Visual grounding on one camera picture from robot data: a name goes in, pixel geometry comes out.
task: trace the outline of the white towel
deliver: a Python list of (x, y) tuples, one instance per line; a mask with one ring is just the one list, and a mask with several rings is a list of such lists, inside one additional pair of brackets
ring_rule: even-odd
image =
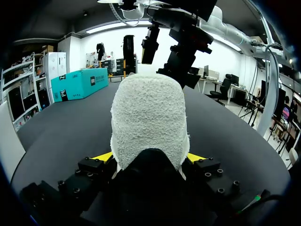
[(147, 148), (158, 148), (176, 169), (189, 152), (182, 88), (162, 74), (134, 74), (124, 79), (112, 108), (111, 150), (121, 169)]

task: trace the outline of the person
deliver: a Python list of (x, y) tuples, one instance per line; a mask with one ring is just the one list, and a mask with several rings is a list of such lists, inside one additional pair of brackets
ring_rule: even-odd
[(291, 102), (291, 111), (293, 113), (297, 113), (297, 110), (298, 110), (298, 105), (297, 105), (296, 98), (294, 98), (293, 101)]
[[(282, 117), (286, 120), (289, 121), (290, 119), (290, 115), (292, 115), (292, 110), (290, 108), (290, 106), (288, 105), (290, 103), (290, 98), (288, 96), (285, 97), (285, 104), (283, 107), (283, 111), (282, 111)], [(275, 121), (273, 121), (272, 126), (269, 128), (270, 131), (273, 131), (275, 126)]]

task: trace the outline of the storage box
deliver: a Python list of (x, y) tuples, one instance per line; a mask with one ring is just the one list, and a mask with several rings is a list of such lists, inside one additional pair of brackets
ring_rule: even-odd
[(51, 80), (55, 102), (83, 99), (109, 85), (107, 68), (84, 69)]
[(45, 54), (49, 52), (53, 52), (53, 46), (48, 45), (48, 46), (43, 46), (42, 48), (43, 50), (45, 50)]

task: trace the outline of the white wall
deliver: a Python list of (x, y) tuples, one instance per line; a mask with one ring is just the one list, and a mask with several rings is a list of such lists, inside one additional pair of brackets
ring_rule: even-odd
[[(170, 29), (161, 28), (157, 39), (159, 48), (155, 54), (152, 65), (138, 65), (138, 72), (155, 72), (159, 68), (163, 68), (164, 63), (167, 62), (170, 55), (170, 47), (176, 45), (177, 41), (169, 36)], [(128, 34), (134, 35), (134, 52), (137, 54), (139, 62), (142, 57), (142, 40), (145, 39), (148, 29), (146, 27), (124, 28), (108, 32), (102, 32), (95, 35), (88, 36), (81, 39), (81, 54), (80, 67), (84, 68), (86, 65), (86, 53), (96, 51), (97, 43), (103, 42), (105, 51), (110, 53), (113, 51), (116, 58), (123, 58), (123, 37)], [(209, 65), (210, 70), (218, 71), (220, 73), (220, 80), (225, 78), (225, 74), (232, 73), (241, 77), (240, 64), (242, 56), (232, 48), (227, 47), (219, 42), (213, 42), (210, 45), (212, 49), (211, 54), (197, 51), (196, 60), (193, 67), (204, 67)]]
[(70, 40), (70, 72), (78, 71), (80, 69), (80, 46), (81, 40), (71, 36)]
[[(157, 39), (159, 48), (155, 54), (153, 64), (139, 64), (139, 73), (156, 72), (159, 68), (163, 68), (164, 63), (167, 62), (170, 55), (170, 46), (177, 44), (177, 42), (169, 36), (169, 31), (170, 29), (167, 28), (160, 29), (160, 33)], [(63, 49), (67, 52), (67, 56), (70, 56), (69, 60), (67, 61), (69, 61), (70, 64), (69, 72), (72, 72), (85, 68), (86, 53), (96, 51), (96, 45), (101, 42), (104, 43), (105, 51), (107, 53), (113, 51), (116, 58), (123, 58), (123, 38), (124, 36), (131, 34), (134, 35), (134, 52), (137, 54), (138, 61), (141, 62), (141, 43), (142, 40), (145, 39), (147, 32), (148, 29), (146, 27), (137, 27), (101, 32), (90, 35), (83, 39), (70, 37), (63, 40), (63, 42), (65, 43), (59, 43), (59, 49)], [(64, 46), (68, 44), (68, 39), (70, 45), (69, 50), (68, 48), (64, 48)], [(250, 90), (254, 71), (256, 68), (256, 59), (240, 54), (232, 48), (226, 46), (225, 44), (217, 41), (213, 41), (209, 48), (212, 49), (211, 54), (202, 53), (200, 51), (196, 52), (196, 60), (194, 61), (192, 66), (204, 67), (205, 65), (209, 65), (210, 70), (214, 70), (220, 73), (220, 80), (223, 80), (226, 74), (234, 74), (239, 77), (239, 84), (245, 85), (246, 88)], [(261, 80), (263, 80), (265, 77), (264, 71), (262, 72), (260, 69), (256, 69), (255, 73), (257, 73), (257, 70), (259, 71), (254, 93), (257, 92), (258, 88), (261, 88)], [(209, 93), (209, 91), (213, 89), (213, 84), (206, 84), (205, 93)]]
[(57, 51), (66, 53), (66, 71), (67, 71), (67, 73), (70, 72), (70, 43), (71, 43), (71, 37), (68, 37), (57, 44)]

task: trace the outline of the bolt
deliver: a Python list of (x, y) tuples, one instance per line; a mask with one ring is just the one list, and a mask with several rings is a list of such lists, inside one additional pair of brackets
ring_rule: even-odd
[(217, 189), (216, 192), (219, 193), (219, 194), (224, 194), (225, 193), (225, 189), (219, 188), (219, 189)]
[(80, 192), (80, 189), (79, 189), (79, 188), (74, 188), (74, 189), (73, 189), (73, 193), (77, 194), (77, 193), (79, 193), (79, 192)]
[(240, 185), (240, 182), (238, 180), (233, 181), (233, 185), (238, 187)]
[(222, 170), (222, 169), (218, 169), (217, 170), (217, 174), (219, 175), (219, 176), (222, 176), (222, 173), (223, 173), (224, 171)]
[(63, 186), (65, 184), (65, 182), (63, 180), (59, 180), (57, 183), (59, 186)]
[(205, 177), (211, 177), (211, 173), (205, 173)]

